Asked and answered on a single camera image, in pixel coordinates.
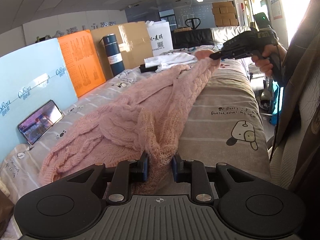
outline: orange box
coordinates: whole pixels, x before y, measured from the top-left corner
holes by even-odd
[[[90,30],[62,36],[58,41],[78,97],[106,81]]]

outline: striped fabric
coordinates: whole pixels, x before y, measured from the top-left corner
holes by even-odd
[[[182,50],[190,54],[201,46]],[[184,158],[215,166],[227,162],[263,179],[270,179],[266,138],[254,93],[247,78],[245,60],[225,60],[214,72],[197,98],[179,140],[178,151]],[[13,203],[38,188],[41,164],[50,149],[68,133],[68,128],[81,116],[109,103],[135,82],[155,74],[140,73],[138,68],[125,70],[96,88],[63,111],[64,117],[33,146],[20,144],[5,158],[0,177],[10,191]],[[160,194],[189,193],[184,183],[164,186]],[[21,233],[14,217],[1,240],[18,239]]]

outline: poster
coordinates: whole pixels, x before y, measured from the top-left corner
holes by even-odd
[[[270,2],[273,19],[276,20],[282,18],[280,0],[270,0]]]
[[[42,41],[0,57],[0,161],[26,140],[17,125],[52,99],[60,109],[77,101],[58,39]]]

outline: stacked cardboard boxes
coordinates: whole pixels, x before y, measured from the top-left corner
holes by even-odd
[[[177,33],[177,32],[191,31],[191,30],[192,30],[191,27],[181,27],[181,28],[178,28],[178,29],[174,29],[173,32]]]
[[[238,26],[236,18],[236,9],[232,2],[214,2],[212,3],[212,13],[217,27]]]

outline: black control cable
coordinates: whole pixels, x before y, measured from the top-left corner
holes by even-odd
[[[280,66],[280,70],[281,70],[281,57],[280,57],[280,50],[279,50],[278,46],[277,46],[277,50],[278,50],[278,56],[279,56],[279,66]],[[271,162],[271,159],[273,157],[273,153],[274,153],[275,148],[276,148],[276,139],[277,139],[277,134],[278,134],[279,118],[280,118],[280,113],[279,113],[279,109],[280,109],[280,93],[281,93],[281,87],[278,85],[277,123],[276,123],[275,137],[274,137],[274,140],[273,140],[273,146],[272,146],[270,159],[269,159],[270,162]]]

